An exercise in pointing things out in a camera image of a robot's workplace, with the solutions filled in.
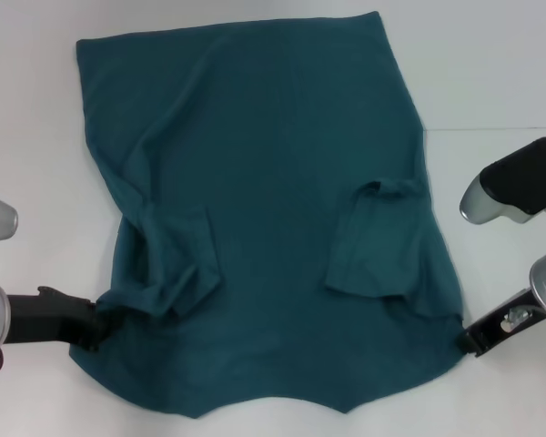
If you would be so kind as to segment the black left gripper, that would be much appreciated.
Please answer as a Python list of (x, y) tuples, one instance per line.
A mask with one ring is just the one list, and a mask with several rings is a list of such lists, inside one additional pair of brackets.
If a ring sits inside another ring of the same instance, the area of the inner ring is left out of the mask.
[(121, 328), (120, 313), (97, 313), (91, 300), (49, 287), (35, 296), (9, 295), (6, 344), (59, 341), (93, 351)]

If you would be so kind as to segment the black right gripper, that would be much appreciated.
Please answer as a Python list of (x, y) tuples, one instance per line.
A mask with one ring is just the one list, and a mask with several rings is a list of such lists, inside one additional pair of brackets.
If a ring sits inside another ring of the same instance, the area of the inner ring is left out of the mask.
[[(506, 333), (501, 329), (501, 321), (511, 308), (523, 306), (531, 311), (531, 317), (515, 331)], [(456, 339), (456, 345), (464, 354), (476, 357), (487, 353), (510, 337), (527, 330), (544, 320), (544, 309), (536, 300), (531, 289), (521, 290), (499, 307), (472, 322)]]

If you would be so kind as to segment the teal blue shirt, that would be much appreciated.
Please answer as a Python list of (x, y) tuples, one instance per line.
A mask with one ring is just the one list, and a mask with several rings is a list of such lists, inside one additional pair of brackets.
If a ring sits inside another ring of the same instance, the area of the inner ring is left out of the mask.
[(121, 212), (123, 314), (72, 359), (199, 417), (265, 397), (339, 412), (462, 357), (460, 284), (420, 117), (376, 12), (76, 43), (88, 150)]

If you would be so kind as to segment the right wrist silver knob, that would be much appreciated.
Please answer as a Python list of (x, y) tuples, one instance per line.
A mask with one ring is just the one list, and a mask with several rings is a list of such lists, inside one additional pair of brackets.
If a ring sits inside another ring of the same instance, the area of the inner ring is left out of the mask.
[(531, 311), (526, 307), (511, 308), (500, 323), (501, 329), (506, 333), (515, 331), (522, 323), (531, 317)]

